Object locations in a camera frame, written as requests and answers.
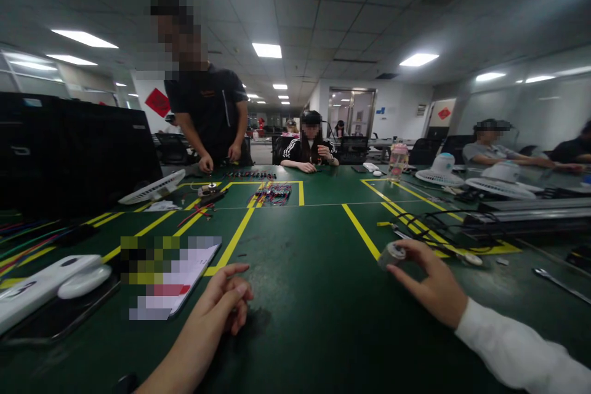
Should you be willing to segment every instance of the person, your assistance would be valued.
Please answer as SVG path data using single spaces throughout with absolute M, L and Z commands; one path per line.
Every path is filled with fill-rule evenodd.
M 562 163 L 591 163 L 591 120 L 576 139 L 560 143 L 549 157 Z
M 164 120 L 170 123 L 170 125 L 168 125 L 164 131 L 160 130 L 158 132 L 160 132 L 161 134 L 183 135 L 183 131 L 181 130 L 179 122 L 177 121 L 177 118 L 174 114 L 168 114 Z
M 495 163 L 511 160 L 524 166 L 539 166 L 551 169 L 576 171 L 578 167 L 572 164 L 556 164 L 546 157 L 528 157 L 512 151 L 502 145 L 493 145 L 503 131 L 509 131 L 507 121 L 486 119 L 474 126 L 476 142 L 467 144 L 462 150 L 464 162 L 468 166 L 492 166 Z
M 342 120 L 337 122 L 337 125 L 334 127 L 334 135 L 337 139 L 348 136 L 347 131 L 345 131 L 345 122 Z
M 164 88 L 182 132 L 199 154 L 199 168 L 212 172 L 226 158 L 251 165 L 244 141 L 248 98 L 236 73 L 207 60 L 201 27 L 193 25 L 183 0 L 151 0 L 150 14 L 159 41 L 179 64 Z
M 418 282 L 393 265 L 387 266 L 388 271 L 431 315 L 455 330 L 500 383 L 535 394 L 591 393 L 591 371 L 562 346 L 469 298 L 449 267 L 426 244 L 410 239 L 396 244 L 427 277 Z
M 224 332 L 237 335 L 254 299 L 251 285 L 238 273 L 249 265 L 234 263 L 221 268 L 193 307 L 169 353 L 137 394 L 192 393 L 201 383 Z
M 308 174 L 317 171 L 314 165 L 338 166 L 334 144 L 322 138 L 322 116 L 317 111 L 305 110 L 300 125 L 300 138 L 291 140 L 285 148 L 280 165 L 296 167 Z

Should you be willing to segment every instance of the black t-shirt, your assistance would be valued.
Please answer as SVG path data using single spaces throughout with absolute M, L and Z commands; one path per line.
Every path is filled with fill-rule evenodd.
M 567 140 L 559 144 L 550 153 L 549 157 L 552 161 L 561 163 L 576 162 L 576 158 L 580 155 L 591 154 L 591 142 L 587 142 L 580 137 L 573 140 Z
M 164 88 L 173 113 L 188 113 L 203 146 L 213 158 L 223 158 L 236 138 L 236 103 L 248 100 L 235 72 L 209 64 L 207 71 L 179 71 Z
M 313 151 L 314 147 L 317 147 L 318 145 L 323 145 L 323 146 L 328 147 L 331 151 L 331 154 L 334 157 L 336 157 L 337 150 L 335 149 L 334 144 L 330 140 L 323 140 L 322 142 L 320 142 L 318 144 L 316 144 L 316 142 L 314 142 L 310 151 Z M 318 158 L 315 158 L 315 159 L 303 159 L 302 158 L 302 141 L 301 141 L 301 139 L 293 139 L 291 142 L 289 142 L 289 145 L 283 151 L 283 159 L 284 160 L 291 160 L 291 161 L 298 161 L 298 162 L 305 161 L 305 162 L 310 162 L 312 164 L 329 164 L 324 157 L 320 157 L 320 156 L 318 156 Z

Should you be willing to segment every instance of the woman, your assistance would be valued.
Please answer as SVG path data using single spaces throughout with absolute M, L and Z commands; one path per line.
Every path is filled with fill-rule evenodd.
M 337 150 L 330 140 L 322 138 L 322 116 L 317 111 L 305 110 L 300 118 L 302 131 L 299 139 L 293 139 L 283 151 L 281 165 L 296 167 L 300 171 L 316 172 L 314 165 L 338 166 Z
M 470 143 L 462 150 L 462 156 L 468 166 L 481 164 L 484 166 L 494 165 L 498 162 L 511 160 L 519 165 L 539 166 L 551 169 L 577 169 L 573 164 L 556 164 L 545 157 L 528 157 L 512 151 L 502 145 L 493 145 L 503 131 L 508 131 L 510 124 L 507 121 L 486 119 L 474 126 L 476 142 Z
M 345 122 L 342 120 L 337 122 L 337 125 L 334 127 L 334 135 L 337 139 L 348 136 L 347 131 L 345 131 Z

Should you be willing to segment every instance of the white sleeve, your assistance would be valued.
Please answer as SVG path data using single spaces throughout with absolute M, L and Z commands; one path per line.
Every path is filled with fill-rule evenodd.
M 529 326 L 468 300 L 456 335 L 504 385 L 532 394 L 589 394 L 591 371 Z

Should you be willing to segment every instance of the wrench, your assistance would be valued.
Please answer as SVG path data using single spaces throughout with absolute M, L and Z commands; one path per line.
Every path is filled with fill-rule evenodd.
M 569 288 L 567 285 L 565 285 L 561 281 L 556 280 L 554 277 L 552 277 L 550 275 L 550 273 L 548 271 L 543 270 L 541 268 L 532 268 L 532 271 L 534 272 L 535 275 L 540 276 L 541 278 L 545 278 L 545 279 L 550 280 L 552 283 L 557 284 L 562 289 L 566 289 L 572 295 L 580 298 L 584 302 L 587 302 L 589 305 L 591 305 L 591 299 L 588 299 L 587 297 L 585 297 L 584 295 L 582 295 L 579 291 L 575 291 L 574 289 Z

